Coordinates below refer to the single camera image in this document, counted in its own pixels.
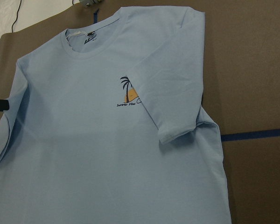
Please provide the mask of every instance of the clothing label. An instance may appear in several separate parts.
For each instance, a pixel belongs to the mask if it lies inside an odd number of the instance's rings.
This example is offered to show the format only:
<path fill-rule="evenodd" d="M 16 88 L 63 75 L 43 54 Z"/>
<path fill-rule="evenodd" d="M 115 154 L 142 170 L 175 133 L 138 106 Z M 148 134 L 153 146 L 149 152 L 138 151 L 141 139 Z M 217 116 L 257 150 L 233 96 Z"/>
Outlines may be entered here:
<path fill-rule="evenodd" d="M 97 36 L 96 33 L 92 34 L 91 37 L 89 37 L 85 40 L 84 44 L 87 44 L 90 41 L 95 41 L 97 39 L 96 36 Z"/>

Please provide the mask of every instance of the white surface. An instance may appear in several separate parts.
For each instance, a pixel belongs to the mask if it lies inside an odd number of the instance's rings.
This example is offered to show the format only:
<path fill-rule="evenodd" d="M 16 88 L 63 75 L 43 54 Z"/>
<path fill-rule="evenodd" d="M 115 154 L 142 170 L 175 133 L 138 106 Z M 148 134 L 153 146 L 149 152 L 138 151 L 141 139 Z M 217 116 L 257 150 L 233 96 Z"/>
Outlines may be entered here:
<path fill-rule="evenodd" d="M 0 38 L 12 32 L 20 0 L 0 0 Z M 72 6 L 71 0 L 22 0 L 14 32 L 56 15 Z"/>

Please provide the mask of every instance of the printed graphic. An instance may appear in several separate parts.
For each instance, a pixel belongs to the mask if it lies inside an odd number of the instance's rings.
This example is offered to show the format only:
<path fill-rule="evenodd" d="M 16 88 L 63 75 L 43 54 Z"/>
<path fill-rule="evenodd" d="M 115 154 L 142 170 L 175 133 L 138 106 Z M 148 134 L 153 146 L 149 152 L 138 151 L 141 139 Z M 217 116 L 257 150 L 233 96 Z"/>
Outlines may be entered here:
<path fill-rule="evenodd" d="M 136 105 L 136 103 L 137 104 L 141 103 L 142 101 L 140 100 L 136 90 L 133 88 L 133 85 L 131 84 L 129 78 L 124 76 L 124 77 L 121 77 L 120 79 L 123 79 L 123 81 L 121 83 L 124 83 L 123 89 L 125 89 L 125 87 L 126 87 L 126 94 L 124 97 L 124 104 L 117 104 L 117 106 Z"/>

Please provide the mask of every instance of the cable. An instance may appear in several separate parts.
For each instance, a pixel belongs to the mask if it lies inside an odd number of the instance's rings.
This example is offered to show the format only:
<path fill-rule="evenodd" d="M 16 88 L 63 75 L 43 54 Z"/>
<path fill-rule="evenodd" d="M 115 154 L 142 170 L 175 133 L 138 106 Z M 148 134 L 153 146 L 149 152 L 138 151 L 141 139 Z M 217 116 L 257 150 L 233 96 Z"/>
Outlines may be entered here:
<path fill-rule="evenodd" d="M 12 33 L 14 32 L 14 24 L 15 24 L 15 22 L 17 22 L 17 20 L 18 20 L 18 14 L 19 14 L 19 10 L 20 10 L 20 7 L 21 7 L 21 3 L 22 3 L 22 0 L 20 1 L 20 5 L 19 5 L 18 11 L 17 11 L 17 18 L 15 19 L 13 25 L 11 26 L 11 32 L 12 32 Z"/>

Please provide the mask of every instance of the blue tape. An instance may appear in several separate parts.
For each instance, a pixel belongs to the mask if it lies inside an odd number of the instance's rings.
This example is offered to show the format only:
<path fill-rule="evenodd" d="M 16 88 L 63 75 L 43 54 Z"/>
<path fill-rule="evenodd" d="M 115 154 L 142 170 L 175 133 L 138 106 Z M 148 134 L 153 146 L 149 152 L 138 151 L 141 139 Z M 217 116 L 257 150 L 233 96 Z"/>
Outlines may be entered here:
<path fill-rule="evenodd" d="M 93 14 L 93 24 L 98 22 L 98 11 L 99 11 L 99 8 Z"/>
<path fill-rule="evenodd" d="M 221 135 L 221 141 L 236 141 L 280 136 L 280 129 Z"/>

